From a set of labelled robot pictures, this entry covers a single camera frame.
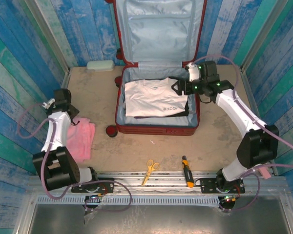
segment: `open suitcase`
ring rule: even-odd
[[[196,58],[207,0],[106,0],[114,4],[121,49],[126,63],[110,137],[126,134],[193,135],[200,122],[200,101],[188,96],[187,117],[126,117],[125,83],[139,79],[188,78],[184,69]]]

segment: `white sponge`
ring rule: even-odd
[[[115,67],[115,64],[113,60],[90,61],[87,63],[87,69],[94,70],[96,72],[113,71],[114,67]]]

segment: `folded shirt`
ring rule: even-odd
[[[137,80],[125,84],[127,117],[167,117],[185,111],[188,96],[177,95],[171,86],[177,80]]]

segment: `screwdriver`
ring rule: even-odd
[[[193,188],[194,187],[194,180],[193,180],[192,172],[190,170],[189,163],[188,163],[186,156],[182,156],[182,166],[184,168],[187,186],[189,188]]]

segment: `yellow scissors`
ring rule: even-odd
[[[144,186],[148,180],[148,178],[150,177],[151,173],[153,171],[156,171],[157,169],[160,168],[160,164],[158,162],[154,163],[154,161],[152,159],[149,159],[146,163],[148,170],[146,173],[146,176],[144,177],[141,186]]]

